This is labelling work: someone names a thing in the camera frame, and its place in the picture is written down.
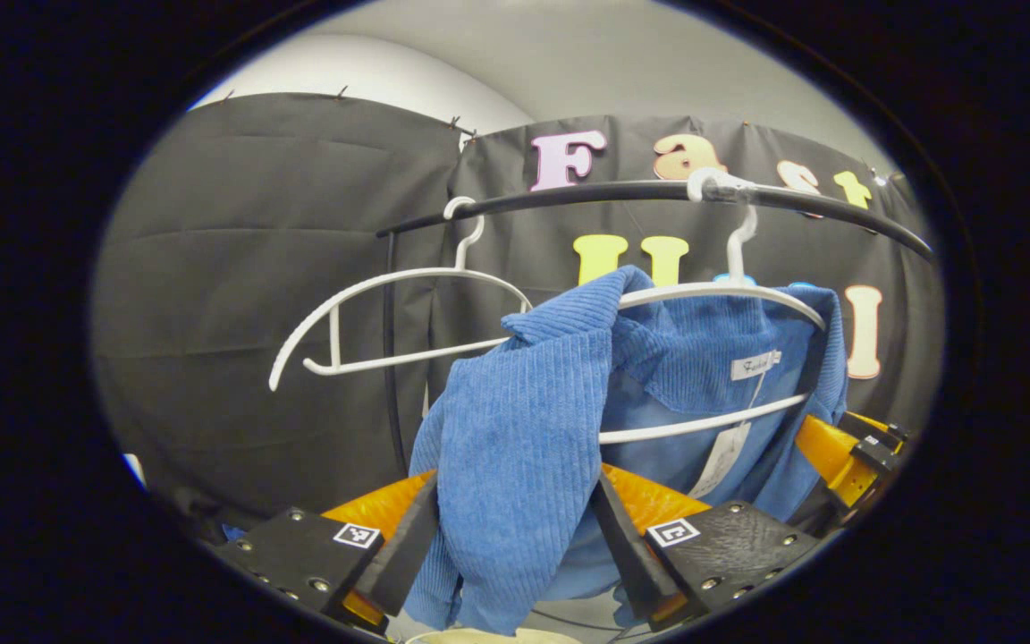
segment pink letter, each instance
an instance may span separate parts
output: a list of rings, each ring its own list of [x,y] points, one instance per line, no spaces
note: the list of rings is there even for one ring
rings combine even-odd
[[[548,188],[575,187],[575,182],[568,176],[569,168],[575,170],[576,176],[589,174],[593,162],[590,149],[604,149],[607,138],[602,132],[591,130],[539,136],[538,139],[531,139],[531,145],[539,148],[539,180],[531,187],[531,192],[546,191]]]

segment empty white hanger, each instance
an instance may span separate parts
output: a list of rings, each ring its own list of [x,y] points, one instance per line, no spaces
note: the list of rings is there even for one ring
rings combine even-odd
[[[454,197],[454,199],[447,201],[447,207],[444,208],[444,218],[450,219],[455,213],[455,208],[460,207],[464,204],[475,203],[474,199],[471,197]],[[499,338],[493,339],[493,341],[483,341],[483,342],[472,342],[466,345],[458,345],[447,348],[437,348],[431,350],[421,350],[416,353],[409,353],[405,355],[392,355],[391,358],[380,358],[376,360],[365,360],[360,363],[340,363],[340,304],[341,302],[347,301],[354,297],[355,295],[364,293],[369,289],[375,289],[376,286],[381,286],[387,284],[389,281],[400,281],[406,280],[410,277],[440,277],[440,276],[454,276],[454,277],[471,277],[474,280],[489,281],[491,284],[499,284],[503,289],[511,291],[519,298],[519,313],[526,313],[528,308],[531,308],[530,301],[527,301],[526,296],[523,295],[522,291],[515,289],[514,284],[508,281],[500,280],[494,274],[479,273],[477,270],[469,270],[467,266],[467,248],[475,241],[478,241],[479,236],[483,235],[484,227],[483,215],[478,216],[478,224],[475,225],[475,231],[471,232],[471,235],[464,238],[457,247],[455,247],[455,266],[454,268],[413,268],[409,270],[398,270],[396,273],[378,274],[376,277],[369,278],[365,281],[359,281],[354,285],[348,286],[347,289],[340,291],[339,294],[329,298],[322,305],[318,306],[308,317],[304,318],[297,329],[288,336],[285,343],[281,345],[281,350],[277,353],[277,360],[273,363],[273,371],[269,374],[269,388],[272,391],[277,391],[277,383],[281,381],[281,372],[285,368],[285,363],[288,362],[291,351],[297,347],[297,343],[301,342],[304,335],[308,333],[308,330],[312,328],[320,318],[328,315],[329,317],[329,345],[331,347],[331,359],[332,364],[329,366],[322,366],[321,364],[315,363],[311,358],[306,358],[303,360],[304,368],[306,370],[314,372],[320,376],[334,376],[338,374],[348,374],[351,371],[365,371],[365,370],[376,370],[380,367],[389,367],[393,364],[405,364],[405,363],[416,363],[420,360],[428,360],[432,358],[438,358],[439,355],[450,355],[455,353],[462,353],[462,351],[474,350],[478,348],[486,348],[499,345],[508,341],[510,338]]]
[[[705,183],[715,182],[717,187],[732,189],[739,201],[744,201],[747,212],[741,227],[728,237],[726,243],[726,256],[728,263],[728,282],[723,281],[696,281],[688,284],[674,284],[671,286],[659,286],[658,289],[645,289],[634,291],[632,294],[625,294],[619,301],[618,310],[649,304],[650,302],[663,301],[663,299],[675,299],[694,296],[748,296],[767,299],[770,302],[778,302],[789,306],[789,308],[801,311],[805,317],[815,323],[818,328],[825,331],[825,320],[821,314],[804,302],[798,301],[793,296],[765,289],[764,286],[751,286],[745,282],[745,267],[742,261],[742,244],[751,240],[757,230],[757,211],[748,200],[742,199],[742,189],[753,187],[752,182],[739,179],[733,175],[716,170],[713,167],[703,167],[690,174],[687,180],[687,193],[691,201],[701,201],[701,189]],[[726,425],[740,423],[744,420],[768,415],[776,411],[788,409],[796,404],[804,403],[809,395],[797,395],[778,400],[775,403],[762,404],[759,407],[751,407],[732,413],[723,413],[713,418],[702,418],[700,420],[689,420],[685,423],[661,425],[657,428],[646,428],[641,430],[621,430],[617,432],[605,432],[598,435],[598,444],[631,443],[638,440],[658,439],[658,437],[673,437],[687,435],[691,432],[700,432],[714,428],[726,427]]]

